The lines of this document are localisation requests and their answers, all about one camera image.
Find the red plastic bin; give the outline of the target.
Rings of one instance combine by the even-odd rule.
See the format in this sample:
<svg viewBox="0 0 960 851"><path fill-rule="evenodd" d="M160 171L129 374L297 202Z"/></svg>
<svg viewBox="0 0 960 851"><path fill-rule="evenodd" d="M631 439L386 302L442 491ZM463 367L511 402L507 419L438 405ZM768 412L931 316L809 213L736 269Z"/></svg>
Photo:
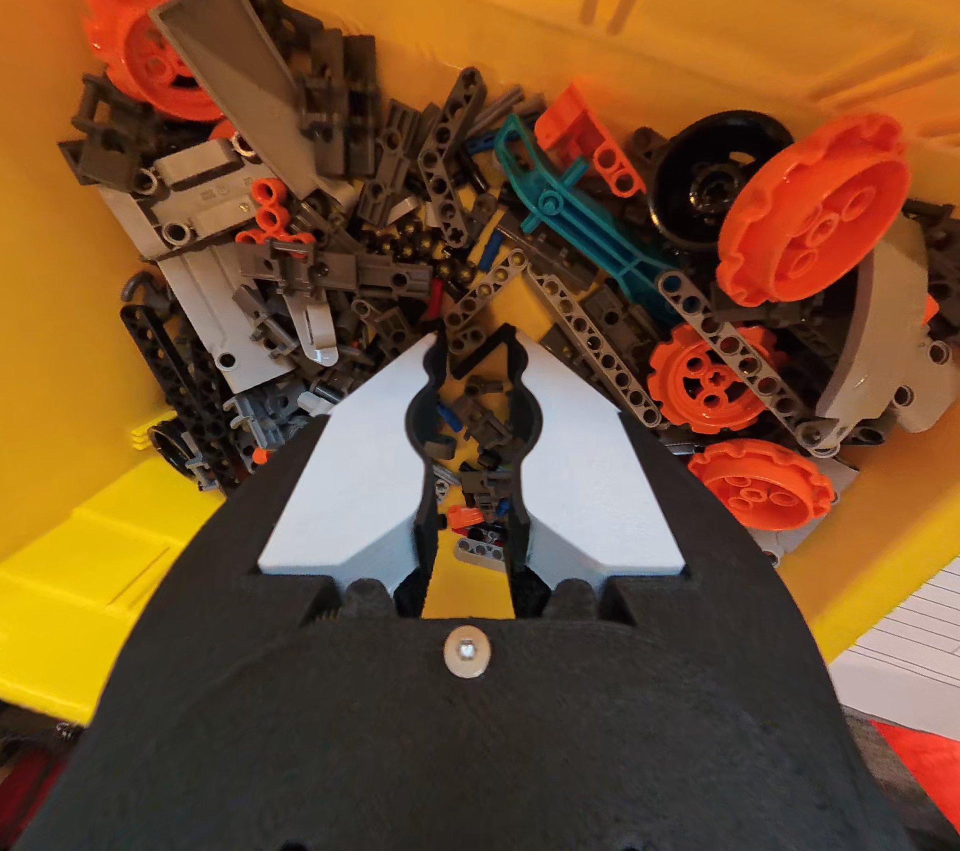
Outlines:
<svg viewBox="0 0 960 851"><path fill-rule="evenodd" d="M958 740L877 720L871 724L940 812L958 829Z"/></svg>

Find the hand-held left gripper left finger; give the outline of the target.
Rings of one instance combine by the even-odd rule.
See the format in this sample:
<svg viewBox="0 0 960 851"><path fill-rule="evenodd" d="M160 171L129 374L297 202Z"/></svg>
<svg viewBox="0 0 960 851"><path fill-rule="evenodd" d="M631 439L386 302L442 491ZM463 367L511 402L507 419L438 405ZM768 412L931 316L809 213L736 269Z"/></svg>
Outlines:
<svg viewBox="0 0 960 851"><path fill-rule="evenodd" d="M428 385L425 358L436 342L426 334L328 417L259 556L261 573L400 585L414 572L426 465L406 415Z"/></svg>

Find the teal curved beam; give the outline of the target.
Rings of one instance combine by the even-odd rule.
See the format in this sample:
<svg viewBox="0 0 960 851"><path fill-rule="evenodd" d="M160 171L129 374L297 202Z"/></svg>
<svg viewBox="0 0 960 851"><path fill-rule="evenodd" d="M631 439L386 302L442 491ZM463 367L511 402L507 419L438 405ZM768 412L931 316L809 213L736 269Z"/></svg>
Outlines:
<svg viewBox="0 0 960 851"><path fill-rule="evenodd" d="M657 280L675 264L661 247L636 239L594 197L578 187L587 171L583 158L558 171L521 119L509 115L496 132L494 153L527 215L524 233L549 226L617 283L630 304L641 305L667 328L680 323Z"/></svg>

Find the printed paper sheet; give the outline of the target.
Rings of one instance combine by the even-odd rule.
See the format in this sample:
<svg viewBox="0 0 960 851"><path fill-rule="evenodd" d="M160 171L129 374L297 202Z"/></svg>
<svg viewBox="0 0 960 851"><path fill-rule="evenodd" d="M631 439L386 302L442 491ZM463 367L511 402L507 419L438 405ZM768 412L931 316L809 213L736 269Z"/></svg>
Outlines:
<svg viewBox="0 0 960 851"><path fill-rule="evenodd" d="M959 559L829 665L848 710L959 740Z"/></svg>

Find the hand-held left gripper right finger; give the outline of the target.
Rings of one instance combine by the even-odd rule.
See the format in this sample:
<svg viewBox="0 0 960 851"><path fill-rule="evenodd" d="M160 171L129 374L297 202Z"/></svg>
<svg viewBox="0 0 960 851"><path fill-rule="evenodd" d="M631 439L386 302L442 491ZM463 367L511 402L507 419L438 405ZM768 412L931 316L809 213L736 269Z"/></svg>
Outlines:
<svg viewBox="0 0 960 851"><path fill-rule="evenodd" d="M551 589L672 577L686 567L617 407L525 332L520 381L541 424L520 463L526 563Z"/></svg>

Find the pile of brick parts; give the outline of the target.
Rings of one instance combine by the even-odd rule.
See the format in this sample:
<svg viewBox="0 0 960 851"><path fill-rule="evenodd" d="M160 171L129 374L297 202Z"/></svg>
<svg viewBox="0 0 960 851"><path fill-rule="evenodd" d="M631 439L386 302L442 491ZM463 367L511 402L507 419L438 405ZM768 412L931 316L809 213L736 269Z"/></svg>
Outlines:
<svg viewBox="0 0 960 851"><path fill-rule="evenodd" d="M466 254L476 233L454 173L471 140L498 128L518 79L544 91L530 131L557 170L586 174L619 202L650 193L676 250L715 253L737 192L701 211L700 166L742 188L791 130L888 116L893 152L924 164L922 192L958 187L958 0L86 0L83 26L110 90L132 116L80 132L78 180L130 193L150 228L148 258L191 254L251 221L200 204L212 170L184 181L142 168L177 149L167 125L246 133L250 157L292 196L318 197L374 231L410 194ZM931 166L945 173L933 181Z"/></svg>

